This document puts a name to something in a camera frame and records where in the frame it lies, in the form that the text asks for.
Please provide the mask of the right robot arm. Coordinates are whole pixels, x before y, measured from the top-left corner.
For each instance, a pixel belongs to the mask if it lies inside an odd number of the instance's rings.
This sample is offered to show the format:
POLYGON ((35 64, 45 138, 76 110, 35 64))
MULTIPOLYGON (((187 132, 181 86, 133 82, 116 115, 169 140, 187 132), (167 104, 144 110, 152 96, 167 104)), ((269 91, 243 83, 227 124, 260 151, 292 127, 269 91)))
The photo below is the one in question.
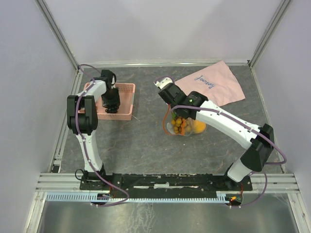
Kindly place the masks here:
POLYGON ((155 82, 155 86, 177 117, 203 122, 234 139, 245 149, 223 177, 227 189, 234 190, 249 173, 262 171, 274 149, 274 130, 270 125, 261 127, 243 121, 196 91, 186 95, 170 78, 155 82))

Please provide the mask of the brown longan bunch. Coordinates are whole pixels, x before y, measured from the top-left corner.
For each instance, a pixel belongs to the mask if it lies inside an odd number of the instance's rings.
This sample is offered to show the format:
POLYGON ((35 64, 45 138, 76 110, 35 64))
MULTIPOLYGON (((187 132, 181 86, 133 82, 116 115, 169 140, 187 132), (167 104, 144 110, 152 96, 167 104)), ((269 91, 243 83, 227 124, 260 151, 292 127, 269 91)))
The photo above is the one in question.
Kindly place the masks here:
POLYGON ((187 136, 192 132, 192 121, 190 118, 174 117, 167 124, 167 128, 175 135, 187 136))

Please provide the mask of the black grape bunch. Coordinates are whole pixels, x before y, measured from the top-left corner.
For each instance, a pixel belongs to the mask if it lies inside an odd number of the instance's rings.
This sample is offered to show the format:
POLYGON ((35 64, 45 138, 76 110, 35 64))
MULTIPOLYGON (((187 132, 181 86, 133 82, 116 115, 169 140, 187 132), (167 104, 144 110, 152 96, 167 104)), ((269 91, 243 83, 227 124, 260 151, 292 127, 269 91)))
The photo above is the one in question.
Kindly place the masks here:
POLYGON ((118 110, 119 110, 119 106, 111 105, 111 106, 106 107, 105 112, 108 114, 116 114, 118 110))

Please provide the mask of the clear zip top bag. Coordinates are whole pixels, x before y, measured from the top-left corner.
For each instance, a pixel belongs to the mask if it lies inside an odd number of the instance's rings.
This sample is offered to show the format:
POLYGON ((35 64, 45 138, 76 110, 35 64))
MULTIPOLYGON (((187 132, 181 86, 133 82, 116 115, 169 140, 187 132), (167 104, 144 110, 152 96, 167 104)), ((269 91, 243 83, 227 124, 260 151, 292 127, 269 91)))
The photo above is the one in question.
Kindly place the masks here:
POLYGON ((192 118, 177 116, 168 105, 167 112, 162 121, 162 127, 167 135, 190 136, 206 130, 207 124, 192 118))

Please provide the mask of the pink cloth with lettering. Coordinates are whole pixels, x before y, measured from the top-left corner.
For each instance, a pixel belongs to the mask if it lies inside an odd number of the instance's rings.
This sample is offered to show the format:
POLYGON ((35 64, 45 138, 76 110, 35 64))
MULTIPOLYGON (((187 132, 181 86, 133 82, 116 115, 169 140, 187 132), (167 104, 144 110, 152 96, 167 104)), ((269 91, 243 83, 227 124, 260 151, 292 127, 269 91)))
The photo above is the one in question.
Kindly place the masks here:
POLYGON ((245 99, 238 80, 224 61, 177 80, 175 84, 185 94, 188 95, 191 91, 196 91, 218 106, 245 99))

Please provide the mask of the pink plastic basket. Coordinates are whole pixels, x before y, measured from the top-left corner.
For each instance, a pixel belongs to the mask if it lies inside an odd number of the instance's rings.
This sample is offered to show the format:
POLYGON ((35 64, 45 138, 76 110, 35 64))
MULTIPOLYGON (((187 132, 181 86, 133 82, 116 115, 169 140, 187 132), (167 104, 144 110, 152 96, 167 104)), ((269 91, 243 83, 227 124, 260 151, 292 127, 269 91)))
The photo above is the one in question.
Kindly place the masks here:
POLYGON ((135 95, 135 84, 133 83, 116 83, 111 88, 119 90, 120 106, 115 114, 109 114, 102 105, 102 91, 106 90, 104 85, 96 87, 97 84, 93 85, 90 90, 87 91, 86 96, 94 96, 97 118, 98 120, 123 120, 128 121, 132 118, 134 95, 135 95))

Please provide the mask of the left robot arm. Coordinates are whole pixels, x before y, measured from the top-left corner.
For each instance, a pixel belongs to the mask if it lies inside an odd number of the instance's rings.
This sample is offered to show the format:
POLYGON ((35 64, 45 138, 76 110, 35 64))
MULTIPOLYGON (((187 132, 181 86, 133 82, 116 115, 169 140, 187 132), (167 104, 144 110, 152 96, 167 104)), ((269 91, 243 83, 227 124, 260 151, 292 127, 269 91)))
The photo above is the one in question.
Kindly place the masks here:
POLYGON ((80 143, 85 162, 84 172, 94 173, 90 182, 96 189, 103 189, 107 185, 104 164, 96 144, 96 101, 102 100, 102 107, 107 113, 118 112, 121 101, 119 90, 115 87, 116 80, 112 71, 103 69, 100 77, 92 78, 85 90, 67 97, 67 125, 80 143))

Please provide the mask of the yellow peach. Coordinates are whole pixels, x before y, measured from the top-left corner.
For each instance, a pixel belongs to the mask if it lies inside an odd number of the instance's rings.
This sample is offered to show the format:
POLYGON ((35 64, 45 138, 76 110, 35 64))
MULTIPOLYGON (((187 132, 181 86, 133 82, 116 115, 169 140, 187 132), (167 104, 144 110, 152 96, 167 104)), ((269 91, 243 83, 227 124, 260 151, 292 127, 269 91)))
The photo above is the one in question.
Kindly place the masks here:
POLYGON ((202 133, 206 129, 207 125, 204 122, 198 120, 192 121, 192 131, 193 133, 202 133))

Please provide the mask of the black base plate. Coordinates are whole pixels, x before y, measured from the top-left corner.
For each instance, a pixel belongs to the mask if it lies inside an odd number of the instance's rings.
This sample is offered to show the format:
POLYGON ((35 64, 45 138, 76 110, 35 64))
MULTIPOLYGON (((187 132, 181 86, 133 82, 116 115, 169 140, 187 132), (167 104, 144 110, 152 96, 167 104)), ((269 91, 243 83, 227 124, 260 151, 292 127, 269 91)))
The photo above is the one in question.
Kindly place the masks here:
POLYGON ((252 191, 249 176, 237 183, 225 175, 214 174, 118 174, 104 177, 115 187, 111 187, 95 174, 84 174, 80 190, 107 191, 113 198, 126 198, 124 190, 132 199, 181 199, 215 198, 216 192, 252 191))

